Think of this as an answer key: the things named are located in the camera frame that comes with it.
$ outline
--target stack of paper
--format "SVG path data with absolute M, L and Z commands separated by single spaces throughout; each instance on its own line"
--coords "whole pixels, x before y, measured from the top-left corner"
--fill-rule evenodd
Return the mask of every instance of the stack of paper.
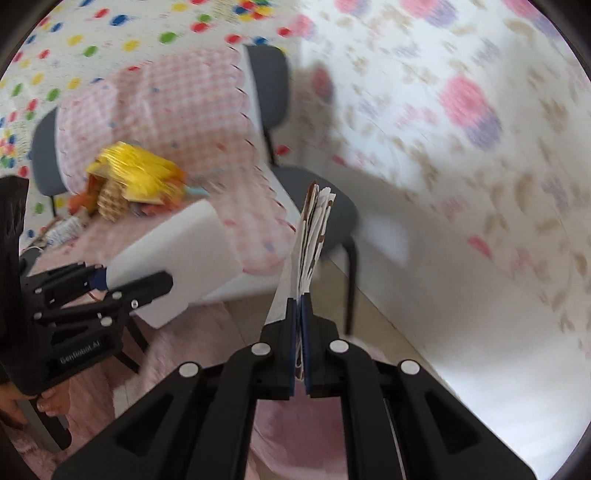
M 281 279 L 265 324 L 284 320 L 287 299 L 295 299 L 299 304 L 301 296 L 310 291 L 314 267 L 320 258 L 326 223 L 334 200 L 335 194 L 330 192 L 329 187 L 320 190 L 318 184 L 314 182 L 308 188 L 306 202 L 297 225 L 295 244 L 291 255 L 285 259 Z M 301 330 L 298 328 L 296 331 L 295 367 L 300 376 L 302 373 Z

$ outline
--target wall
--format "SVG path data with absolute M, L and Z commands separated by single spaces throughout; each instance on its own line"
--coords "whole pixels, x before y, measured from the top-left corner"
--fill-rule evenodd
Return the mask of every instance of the wall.
M 591 84 L 525 0 L 303 8 L 303 162 L 359 206 L 362 290 L 549 478 L 591 419 Z

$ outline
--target gray chair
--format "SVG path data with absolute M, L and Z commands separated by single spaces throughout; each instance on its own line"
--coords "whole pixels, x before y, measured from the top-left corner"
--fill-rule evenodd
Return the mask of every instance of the gray chair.
M 350 335 L 353 328 L 357 277 L 357 249 L 351 233 L 357 225 L 357 208 L 344 193 L 329 181 L 303 168 L 281 167 L 277 164 L 270 130 L 282 123 L 287 114 L 289 98 L 287 60 L 281 50 L 267 45 L 250 46 L 248 47 L 248 54 L 255 77 L 262 128 L 273 173 L 300 211 L 308 187 L 313 181 L 318 182 L 321 188 L 330 187 L 337 195 L 330 212 L 322 255 L 329 255 L 339 245 L 342 245 L 347 252 L 349 285 L 346 301 L 345 333 Z M 66 191 L 57 166 L 55 124 L 56 110 L 53 110 L 37 126 L 30 153 L 35 183 L 43 195 L 52 198 Z

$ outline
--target tile floor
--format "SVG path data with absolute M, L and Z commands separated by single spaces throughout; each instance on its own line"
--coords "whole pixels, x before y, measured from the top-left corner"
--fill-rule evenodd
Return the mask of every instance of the tile floor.
M 311 288 L 314 312 L 334 321 L 341 332 L 345 318 L 345 291 L 346 277 L 341 270 L 331 261 L 322 263 L 320 274 Z M 273 294 L 267 294 L 226 303 L 226 308 L 235 319 L 246 344 L 255 343 L 258 340 L 272 299 Z M 381 350 L 392 363 L 412 358 L 430 370 L 429 365 L 407 342 L 406 338 L 360 291 L 357 292 L 353 333 L 368 345 Z M 118 415 L 135 402 L 134 382 L 136 380 L 137 377 L 130 379 L 115 391 L 113 401 Z M 282 480 L 260 462 L 258 462 L 257 468 L 261 480 Z

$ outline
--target yellow plastic bag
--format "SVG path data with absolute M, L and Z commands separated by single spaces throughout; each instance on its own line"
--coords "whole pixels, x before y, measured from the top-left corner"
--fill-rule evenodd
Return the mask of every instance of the yellow plastic bag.
M 179 203 L 184 195 L 185 173 L 176 164 L 124 142 L 105 148 L 86 171 L 122 183 L 130 202 Z

